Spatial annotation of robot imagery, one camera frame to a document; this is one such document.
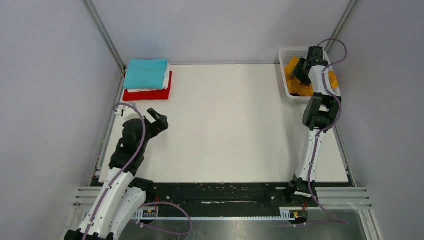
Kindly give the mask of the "yellow t shirt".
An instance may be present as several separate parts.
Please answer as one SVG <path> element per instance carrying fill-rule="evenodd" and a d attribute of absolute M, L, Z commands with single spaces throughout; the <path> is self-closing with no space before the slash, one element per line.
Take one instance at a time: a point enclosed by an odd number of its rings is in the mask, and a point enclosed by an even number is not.
<path fill-rule="evenodd" d="M 290 95 L 312 97 L 313 94 L 323 94 L 325 96 L 341 97 L 341 94 L 337 92 L 339 89 L 337 77 L 325 58 L 308 58 L 310 59 L 308 76 L 311 84 L 301 84 L 297 78 L 293 78 L 293 70 L 299 59 L 299 57 L 292 57 L 284 68 L 284 76 Z"/>

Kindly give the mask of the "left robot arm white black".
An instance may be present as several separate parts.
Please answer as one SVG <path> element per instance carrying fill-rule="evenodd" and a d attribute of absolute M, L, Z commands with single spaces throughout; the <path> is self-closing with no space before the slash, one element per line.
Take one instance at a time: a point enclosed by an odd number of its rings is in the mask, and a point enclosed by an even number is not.
<path fill-rule="evenodd" d="M 92 208 L 76 230 L 68 230 L 66 240 L 117 240 L 141 206 L 155 200 L 153 181 L 136 177 L 149 140 L 169 128 L 166 115 L 153 108 L 150 122 L 135 109 L 122 124 L 122 134 L 112 154 L 106 180 Z"/>

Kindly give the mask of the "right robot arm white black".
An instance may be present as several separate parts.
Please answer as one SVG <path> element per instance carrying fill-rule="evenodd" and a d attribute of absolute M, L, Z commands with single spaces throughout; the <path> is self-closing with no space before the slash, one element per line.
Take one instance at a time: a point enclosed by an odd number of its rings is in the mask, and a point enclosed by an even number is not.
<path fill-rule="evenodd" d="M 291 77 L 313 88 L 305 108 L 302 124 L 307 128 L 301 163 L 289 182 L 284 196 L 293 206 L 308 202 L 314 195 L 314 182 L 320 151 L 327 132 L 338 118 L 341 97 L 331 86 L 329 62 L 321 46 L 311 46 L 301 58 Z"/>

